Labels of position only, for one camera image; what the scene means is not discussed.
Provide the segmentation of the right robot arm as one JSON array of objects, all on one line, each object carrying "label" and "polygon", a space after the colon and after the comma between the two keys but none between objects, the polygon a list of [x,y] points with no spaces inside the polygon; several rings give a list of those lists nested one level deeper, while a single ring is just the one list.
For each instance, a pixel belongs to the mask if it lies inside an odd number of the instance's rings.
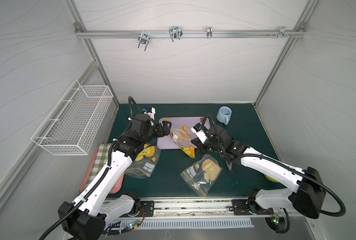
[{"label": "right robot arm", "polygon": [[265,222],[275,233],[285,234],[289,231],[289,209],[309,219],[318,219],[320,215],[342,217],[346,214],[343,201],[323,184],[316,169],[284,164],[233,140],[223,127],[215,124],[210,115],[203,117],[202,122],[195,124],[191,130],[196,135],[191,142],[197,150],[203,155],[207,152],[218,153],[230,173],[233,172],[232,166],[239,164],[284,186],[279,190],[255,189],[245,203],[234,206],[235,210],[248,211],[252,215],[269,212],[271,217],[266,218]]}]

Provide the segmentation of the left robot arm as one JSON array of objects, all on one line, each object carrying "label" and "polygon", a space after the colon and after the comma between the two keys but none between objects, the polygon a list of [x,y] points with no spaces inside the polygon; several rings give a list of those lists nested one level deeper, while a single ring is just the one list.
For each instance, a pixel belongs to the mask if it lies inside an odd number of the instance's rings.
[{"label": "left robot arm", "polygon": [[125,170],[144,150],[150,141],[168,136],[171,122],[155,121],[155,108],[139,109],[134,115],[133,107],[137,103],[128,97],[130,123],[124,132],[113,141],[108,152],[108,161],[93,179],[90,185],[73,202],[64,202],[58,209],[59,220],[50,226],[41,236],[44,240],[58,226],[73,236],[75,240],[97,240],[105,232],[105,227],[113,220],[125,214],[135,215],[140,209],[140,198],[134,193],[121,195],[104,210],[103,204]]}]

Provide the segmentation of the clear resealable bag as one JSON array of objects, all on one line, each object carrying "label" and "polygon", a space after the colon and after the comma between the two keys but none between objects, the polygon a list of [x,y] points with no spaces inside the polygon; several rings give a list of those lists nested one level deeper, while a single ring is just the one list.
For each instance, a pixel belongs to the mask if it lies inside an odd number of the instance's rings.
[{"label": "clear resealable bag", "polygon": [[190,158],[195,158],[195,145],[191,142],[192,139],[189,129],[184,131],[183,126],[178,128],[172,125],[170,136],[179,149]]}]

